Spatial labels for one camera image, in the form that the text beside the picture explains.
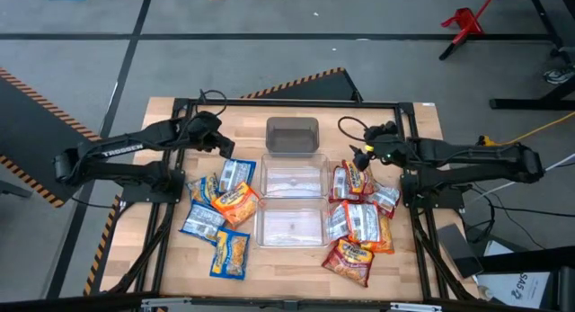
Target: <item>wooden table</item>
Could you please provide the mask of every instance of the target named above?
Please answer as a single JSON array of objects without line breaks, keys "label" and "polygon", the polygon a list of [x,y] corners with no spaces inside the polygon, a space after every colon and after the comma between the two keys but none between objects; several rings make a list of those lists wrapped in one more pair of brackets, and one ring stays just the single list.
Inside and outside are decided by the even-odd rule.
[{"label": "wooden table", "polygon": [[[415,105],[419,133],[426,138],[442,138],[438,114],[433,104]],[[159,121],[170,119],[173,98],[151,98],[147,106],[143,128]],[[202,106],[202,111],[218,111],[216,106]],[[348,144],[360,147],[359,142],[343,136],[337,128],[341,116],[350,115],[363,120],[368,126],[394,120],[394,112],[381,109],[336,109],[336,108],[290,108],[228,106],[220,116],[223,121],[220,131],[235,141],[234,157],[258,161],[267,153],[265,147],[266,120],[273,116],[315,117],[320,124],[320,149],[318,152],[330,158],[332,166],[341,159],[351,160]],[[404,120],[406,130],[409,123]],[[356,136],[363,131],[358,124],[349,122],[344,129]],[[161,160],[162,154],[141,151],[135,156],[135,164],[146,164]],[[224,159],[214,154],[188,150],[184,159],[184,170],[188,180],[195,180],[211,173],[221,174]],[[384,185],[398,187],[402,170],[395,166],[383,166],[373,162],[375,178]],[[260,167],[252,181],[255,191],[260,189]],[[166,296],[210,296],[222,298],[266,298],[266,299],[368,299],[368,300],[421,300],[420,277],[415,255],[411,222],[408,210],[400,204],[391,229],[395,254],[376,254],[369,278],[369,288],[327,271],[321,267],[330,248],[322,249],[269,249],[260,248],[250,242],[250,253],[245,281],[232,281],[209,277],[214,255],[214,246],[193,236],[179,232],[190,210],[190,199],[182,197],[173,216],[169,247],[164,265],[164,276],[160,293]],[[110,255],[102,278],[101,290],[115,285],[142,250],[146,225],[151,205],[137,203],[126,211],[118,221],[111,243]],[[463,229],[460,218],[450,209],[436,209],[438,227],[456,223]],[[253,232],[253,218],[238,228],[245,233]],[[447,262],[457,275],[451,262]],[[155,257],[148,265],[145,290],[151,288]],[[432,293],[437,296],[437,279],[433,263],[428,258],[427,267]],[[465,287],[475,296],[477,288],[471,280]]]}]

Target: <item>yellow cable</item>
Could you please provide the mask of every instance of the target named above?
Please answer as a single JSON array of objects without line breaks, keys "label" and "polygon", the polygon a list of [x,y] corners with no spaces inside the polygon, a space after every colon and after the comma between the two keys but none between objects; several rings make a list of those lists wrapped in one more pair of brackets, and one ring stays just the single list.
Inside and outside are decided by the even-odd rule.
[{"label": "yellow cable", "polygon": [[511,140],[511,141],[508,141],[508,142],[505,142],[505,143],[501,143],[501,144],[499,144],[499,145],[500,145],[500,146],[506,146],[506,145],[510,145],[510,144],[516,143],[516,142],[518,142],[519,140],[521,140],[521,139],[523,139],[523,138],[527,138],[527,137],[529,137],[529,136],[531,136],[531,135],[533,135],[533,134],[535,134],[535,133],[541,131],[542,129],[547,129],[547,128],[551,127],[552,125],[555,125],[555,124],[557,124],[557,123],[559,123],[559,122],[563,122],[563,121],[567,120],[568,118],[570,118],[570,117],[572,117],[572,116],[574,116],[574,115],[575,115],[575,111],[574,111],[574,112],[571,112],[571,113],[569,113],[569,114],[567,114],[566,116],[564,116],[564,117],[562,117],[562,118],[560,118],[560,119],[558,119],[558,120],[555,120],[555,121],[553,121],[553,122],[551,122],[551,123],[547,123],[547,124],[545,124],[543,127],[534,129],[534,130],[531,131],[531,132],[527,132],[526,134],[524,134],[524,135],[521,136],[521,137],[514,138],[514,139]]}]

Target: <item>snack bag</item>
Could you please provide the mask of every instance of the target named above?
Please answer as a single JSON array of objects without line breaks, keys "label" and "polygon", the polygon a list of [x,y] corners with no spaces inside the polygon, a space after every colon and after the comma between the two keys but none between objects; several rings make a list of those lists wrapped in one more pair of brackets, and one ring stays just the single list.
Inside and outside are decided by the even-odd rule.
[{"label": "snack bag", "polygon": [[342,160],[341,164],[346,170],[349,192],[351,194],[360,196],[362,194],[371,194],[374,192],[374,186],[369,181],[370,179],[373,181],[371,170],[369,170],[369,173],[367,173],[367,170],[365,172],[360,172],[353,162],[347,160]]},{"label": "snack bag", "polygon": [[212,206],[236,228],[255,212],[259,199],[258,194],[247,183],[241,182],[234,190],[215,199]]},{"label": "snack bag", "polygon": [[198,237],[216,245],[216,233],[226,223],[224,216],[211,206],[191,200],[190,213],[180,232]]},{"label": "snack bag", "polygon": [[218,191],[220,193],[229,192],[242,182],[251,184],[255,164],[253,161],[227,159],[219,179]]},{"label": "snack bag", "polygon": [[348,176],[345,168],[337,166],[333,170],[332,192],[330,194],[329,201],[330,203],[333,203],[341,200],[348,200],[351,203],[361,201],[359,195],[349,193]]},{"label": "snack bag", "polygon": [[389,219],[385,215],[379,215],[379,227],[381,227],[381,241],[378,243],[361,244],[361,249],[369,250],[372,253],[395,253],[392,232],[389,228]]},{"label": "snack bag", "polygon": [[333,247],[322,267],[367,287],[374,254],[343,239]]},{"label": "snack bag", "polygon": [[186,186],[188,187],[188,190],[190,190],[190,197],[192,200],[211,205],[211,202],[217,199],[216,174],[202,177],[197,181],[187,182]]},{"label": "snack bag", "polygon": [[209,276],[243,280],[248,259],[250,235],[221,227]]},{"label": "snack bag", "polygon": [[350,204],[344,201],[345,218],[348,221],[348,239],[355,243],[380,242],[379,217],[375,204]]},{"label": "snack bag", "polygon": [[377,183],[376,192],[368,195],[366,201],[374,203],[388,218],[393,218],[400,197],[399,190]]},{"label": "snack bag", "polygon": [[349,235],[348,221],[345,219],[345,209],[341,204],[332,211],[329,223],[329,233],[332,241]]}]

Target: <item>food package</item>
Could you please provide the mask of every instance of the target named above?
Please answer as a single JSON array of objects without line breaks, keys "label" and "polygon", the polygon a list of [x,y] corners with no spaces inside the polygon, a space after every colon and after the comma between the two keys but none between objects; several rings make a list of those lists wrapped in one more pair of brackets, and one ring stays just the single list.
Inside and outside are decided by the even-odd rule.
[{"label": "food package", "polygon": [[369,167],[366,171],[360,172],[353,162],[342,160],[341,164],[346,170],[351,194],[361,196],[374,192],[374,178]]},{"label": "food package", "polygon": [[322,267],[367,287],[374,254],[343,239],[333,247]]},{"label": "food package", "polygon": [[379,227],[381,228],[381,241],[378,243],[361,244],[361,248],[369,250],[372,253],[395,253],[392,231],[389,228],[389,218],[383,214],[379,215]]},{"label": "food package", "polygon": [[203,204],[211,205],[217,199],[217,177],[216,174],[202,177],[193,182],[187,182],[186,186],[190,190],[190,198]]},{"label": "food package", "polygon": [[254,161],[227,159],[219,179],[218,191],[220,193],[229,192],[242,182],[250,185],[255,165]]},{"label": "food package", "polygon": [[375,204],[388,218],[393,218],[400,197],[399,190],[376,183],[376,191],[368,195],[366,201]]},{"label": "food package", "polygon": [[191,200],[190,213],[180,231],[216,245],[216,233],[226,223],[224,216],[211,206]]},{"label": "food package", "polygon": [[221,227],[209,276],[243,280],[245,278],[250,235]]},{"label": "food package", "polygon": [[379,217],[375,204],[342,203],[345,208],[345,218],[348,221],[348,239],[354,243],[380,242],[381,232]]},{"label": "food package", "polygon": [[348,221],[345,219],[345,208],[338,205],[330,214],[329,234],[331,241],[349,235]]},{"label": "food package", "polygon": [[236,228],[253,213],[260,197],[247,183],[241,182],[230,192],[220,196],[212,202],[224,218]]},{"label": "food package", "polygon": [[350,203],[358,203],[361,201],[359,195],[354,195],[349,192],[349,183],[346,169],[343,167],[335,167],[333,170],[333,184],[332,192],[330,194],[330,203],[335,201],[348,200]]}]

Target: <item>striped warning tape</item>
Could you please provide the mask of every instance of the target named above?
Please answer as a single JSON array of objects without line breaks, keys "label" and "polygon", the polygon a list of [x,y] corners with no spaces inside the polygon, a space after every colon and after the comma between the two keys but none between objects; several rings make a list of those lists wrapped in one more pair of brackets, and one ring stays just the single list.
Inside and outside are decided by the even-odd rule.
[{"label": "striped warning tape", "polygon": [[86,280],[86,284],[84,285],[84,296],[90,295],[92,291],[92,286],[94,279],[96,277],[96,273],[98,272],[98,268],[100,268],[100,263],[102,261],[102,256],[104,253],[104,248],[108,244],[108,240],[110,239],[110,232],[111,226],[114,222],[114,217],[119,212],[119,203],[121,198],[119,195],[114,197],[114,202],[111,205],[110,213],[108,213],[108,219],[106,220],[106,225],[104,226],[104,230],[102,232],[102,237],[100,238],[100,243],[96,248],[96,254],[93,256],[93,263],[90,267],[90,273],[88,274],[88,279]]},{"label": "striped warning tape", "polygon": [[301,84],[303,84],[303,83],[311,82],[311,81],[313,81],[313,80],[315,80],[315,79],[317,79],[317,78],[321,78],[321,77],[324,77],[324,76],[328,76],[328,75],[332,75],[332,74],[340,73],[340,72],[344,72],[344,71],[345,71],[345,68],[342,68],[342,67],[333,68],[333,69],[326,70],[326,71],[323,71],[323,72],[318,73],[318,74],[315,74],[315,75],[310,75],[310,76],[307,76],[307,77],[302,77],[302,78],[296,79],[296,80],[293,81],[293,82],[287,82],[287,83],[284,83],[284,84],[280,84],[280,85],[273,86],[273,87],[268,88],[268,89],[265,89],[265,90],[258,91],[258,92],[256,92],[256,93],[250,93],[250,94],[247,94],[247,95],[243,95],[243,96],[240,96],[240,98],[243,98],[243,99],[253,99],[253,98],[263,97],[263,96],[265,96],[266,94],[270,94],[270,93],[273,93],[273,92],[277,92],[277,91],[280,91],[280,90],[282,90],[282,89],[289,88],[289,87],[293,87],[293,86],[296,86],[296,85],[301,85]]},{"label": "striped warning tape", "polygon": [[[84,125],[80,124],[76,119],[72,118],[66,112],[60,110],[56,105],[48,101],[42,95],[38,94],[31,87],[27,86],[25,83],[21,82],[18,78],[12,76],[6,69],[0,67],[0,78],[4,79],[6,82],[10,83],[14,87],[18,88],[22,93],[28,95],[34,102],[41,105],[46,111],[49,111],[57,118],[61,119],[63,122],[68,124],[70,127],[80,132],[83,136],[88,138],[90,141],[99,140],[100,137],[95,133],[91,132]],[[57,198],[56,195],[52,194],[50,191],[46,190],[42,185],[40,185],[36,180],[34,180],[30,175],[26,174],[20,167],[15,163],[10,161],[6,156],[0,154],[0,163],[6,166],[13,174],[18,176],[21,180],[27,183],[34,191],[39,193],[44,199],[46,199],[54,207],[59,208],[64,205],[64,202]]]}]

